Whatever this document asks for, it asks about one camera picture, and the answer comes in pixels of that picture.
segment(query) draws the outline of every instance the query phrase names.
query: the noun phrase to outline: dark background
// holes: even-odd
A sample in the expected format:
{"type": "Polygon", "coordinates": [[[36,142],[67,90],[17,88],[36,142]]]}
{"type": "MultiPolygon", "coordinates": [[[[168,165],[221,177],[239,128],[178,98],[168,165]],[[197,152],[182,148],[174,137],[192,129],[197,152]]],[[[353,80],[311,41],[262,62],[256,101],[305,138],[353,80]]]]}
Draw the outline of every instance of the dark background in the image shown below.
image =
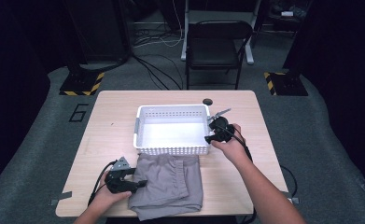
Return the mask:
{"type": "MultiPolygon", "coordinates": [[[[0,0],[0,174],[46,99],[47,74],[66,66],[54,19],[85,63],[62,0],[0,0]]],[[[296,64],[324,97],[332,129],[365,176],[365,1],[313,1],[285,67],[296,64]]]]}

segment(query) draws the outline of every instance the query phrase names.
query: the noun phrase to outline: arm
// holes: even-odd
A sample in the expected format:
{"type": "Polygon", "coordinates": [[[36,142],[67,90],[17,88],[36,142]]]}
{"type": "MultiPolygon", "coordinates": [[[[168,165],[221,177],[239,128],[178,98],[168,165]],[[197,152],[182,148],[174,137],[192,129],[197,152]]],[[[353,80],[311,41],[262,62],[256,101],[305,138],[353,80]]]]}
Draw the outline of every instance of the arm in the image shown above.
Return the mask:
{"type": "MultiPolygon", "coordinates": [[[[101,177],[101,184],[105,184],[106,174],[101,177]]],[[[112,204],[130,197],[132,193],[130,191],[113,194],[106,186],[100,188],[95,194],[94,200],[87,209],[75,220],[75,224],[79,223],[95,223],[95,221],[106,211],[112,204]]]]}
{"type": "MultiPolygon", "coordinates": [[[[241,127],[234,134],[241,140],[241,127]]],[[[282,192],[248,158],[243,146],[234,138],[227,143],[211,141],[214,147],[223,151],[226,158],[237,168],[244,180],[262,223],[305,223],[304,219],[282,192]]]]}

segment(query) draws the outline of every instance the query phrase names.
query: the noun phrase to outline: gray cloth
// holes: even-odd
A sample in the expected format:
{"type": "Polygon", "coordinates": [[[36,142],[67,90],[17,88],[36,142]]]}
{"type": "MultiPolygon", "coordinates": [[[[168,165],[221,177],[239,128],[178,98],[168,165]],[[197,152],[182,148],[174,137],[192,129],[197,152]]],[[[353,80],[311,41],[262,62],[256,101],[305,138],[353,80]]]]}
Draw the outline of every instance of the gray cloth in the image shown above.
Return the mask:
{"type": "Polygon", "coordinates": [[[147,180],[129,199],[129,208],[142,220],[197,212],[203,206],[198,156],[141,154],[133,181],[147,180]]]}

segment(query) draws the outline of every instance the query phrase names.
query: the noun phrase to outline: yellow black hazard tape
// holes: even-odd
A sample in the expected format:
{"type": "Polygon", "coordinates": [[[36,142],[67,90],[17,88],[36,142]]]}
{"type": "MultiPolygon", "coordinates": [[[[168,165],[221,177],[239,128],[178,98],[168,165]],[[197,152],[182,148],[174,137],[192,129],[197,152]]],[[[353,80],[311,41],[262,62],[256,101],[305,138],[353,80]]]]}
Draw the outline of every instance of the yellow black hazard tape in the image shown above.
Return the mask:
{"type": "Polygon", "coordinates": [[[100,87],[104,74],[105,73],[101,73],[100,75],[98,75],[90,91],[60,91],[60,95],[94,95],[100,87]]]}
{"type": "Polygon", "coordinates": [[[277,92],[275,91],[275,87],[274,87],[274,84],[273,84],[272,79],[270,77],[270,74],[282,76],[285,73],[268,73],[268,72],[264,73],[264,77],[266,78],[267,87],[269,88],[270,94],[271,95],[277,95],[277,92]]]}

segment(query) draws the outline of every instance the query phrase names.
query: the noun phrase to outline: wooden table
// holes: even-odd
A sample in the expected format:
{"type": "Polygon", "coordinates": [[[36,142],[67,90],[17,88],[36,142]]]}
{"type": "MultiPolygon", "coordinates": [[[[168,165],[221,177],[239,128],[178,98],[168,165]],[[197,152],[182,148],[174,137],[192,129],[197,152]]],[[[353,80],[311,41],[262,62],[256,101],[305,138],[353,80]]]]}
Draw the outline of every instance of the wooden table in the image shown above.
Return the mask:
{"type": "MultiPolygon", "coordinates": [[[[211,116],[232,109],[224,117],[242,127],[254,163],[280,190],[288,191],[253,91],[101,91],[63,189],[72,191],[72,197],[59,201],[57,216],[78,217],[86,209],[95,181],[109,162],[124,156],[132,167],[136,166],[133,132],[140,105],[195,105],[205,98],[214,102],[209,106],[211,116]]],[[[180,216],[252,214],[243,180],[220,150],[211,147],[208,155],[200,156],[200,166],[203,208],[180,216]]],[[[136,217],[136,213],[127,208],[125,200],[105,216],[136,217]]]]}

